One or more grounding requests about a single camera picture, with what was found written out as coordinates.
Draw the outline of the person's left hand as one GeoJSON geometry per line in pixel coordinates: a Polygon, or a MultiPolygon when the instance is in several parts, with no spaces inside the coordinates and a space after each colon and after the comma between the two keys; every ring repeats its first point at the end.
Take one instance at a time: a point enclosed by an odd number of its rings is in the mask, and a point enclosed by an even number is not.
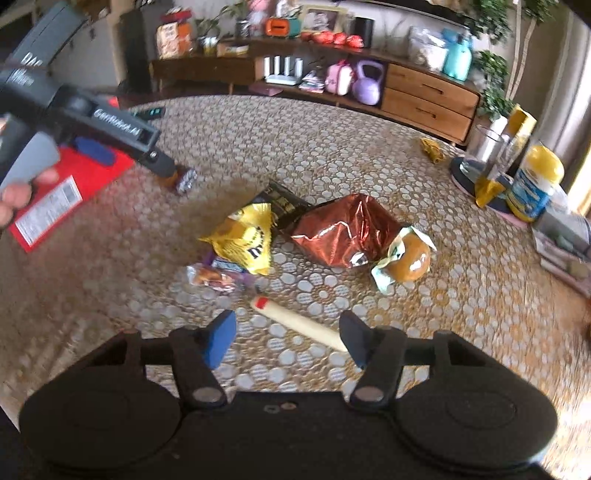
{"type": "Polygon", "coordinates": [[[26,123],[6,114],[1,117],[1,229],[32,200],[35,189],[59,180],[55,165],[58,146],[44,132],[35,133],[26,123]]]}

